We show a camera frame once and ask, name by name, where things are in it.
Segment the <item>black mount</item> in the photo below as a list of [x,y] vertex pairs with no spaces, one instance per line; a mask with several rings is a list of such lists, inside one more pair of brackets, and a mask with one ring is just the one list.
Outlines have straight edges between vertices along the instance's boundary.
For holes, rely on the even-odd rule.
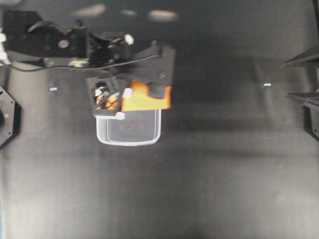
[[0,87],[0,148],[19,134],[20,105]]
[[[319,45],[286,61],[283,67],[319,67]],[[304,106],[305,130],[319,141],[319,89],[316,92],[288,93],[291,98]]]
[[[80,20],[75,27],[64,29],[35,11],[5,11],[2,32],[6,36],[4,51],[11,62],[90,70],[87,86],[94,116],[114,116],[120,111],[123,91],[132,80],[147,85],[149,96],[157,99],[163,99],[167,86],[172,85],[175,50],[166,44],[153,41],[151,47],[133,55],[129,34],[97,34]],[[104,86],[104,92],[120,96],[115,110],[101,109],[106,99],[95,99],[98,85]]]

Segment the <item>black cable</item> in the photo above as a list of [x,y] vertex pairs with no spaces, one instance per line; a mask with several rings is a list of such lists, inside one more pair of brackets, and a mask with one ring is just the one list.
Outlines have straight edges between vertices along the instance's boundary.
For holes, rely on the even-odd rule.
[[315,15],[316,15],[316,22],[317,22],[317,34],[318,34],[318,40],[319,40],[319,6],[318,6],[318,0],[313,0],[314,8],[315,8]]
[[137,62],[140,62],[140,61],[145,61],[145,60],[148,60],[150,58],[155,58],[155,57],[161,57],[161,55],[151,55],[151,56],[143,57],[143,58],[132,60],[132,61],[115,63],[115,64],[101,66],[101,67],[46,66],[46,67],[36,68],[36,69],[32,69],[32,70],[25,70],[25,69],[21,69],[21,68],[15,67],[13,65],[4,64],[3,62],[2,62],[2,65],[5,66],[5,67],[8,67],[8,68],[17,70],[17,71],[22,71],[22,72],[35,72],[35,71],[42,71],[42,70],[53,69],[53,68],[63,68],[63,69],[72,69],[72,70],[88,70],[88,71],[91,71],[91,70],[103,70],[103,69],[116,67],[116,66],[130,65],[130,64],[134,64],[134,63],[137,63]]

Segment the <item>black tabletop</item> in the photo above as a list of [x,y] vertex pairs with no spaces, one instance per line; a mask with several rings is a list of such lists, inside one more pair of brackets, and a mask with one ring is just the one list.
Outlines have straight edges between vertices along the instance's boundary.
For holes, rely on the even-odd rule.
[[20,135],[0,151],[5,238],[319,237],[318,142],[285,98],[316,90],[317,70],[281,68],[318,42],[311,0],[25,0],[10,9],[127,31],[136,51],[164,40],[177,58],[161,138],[141,147],[98,141],[85,75],[3,72],[23,109]]

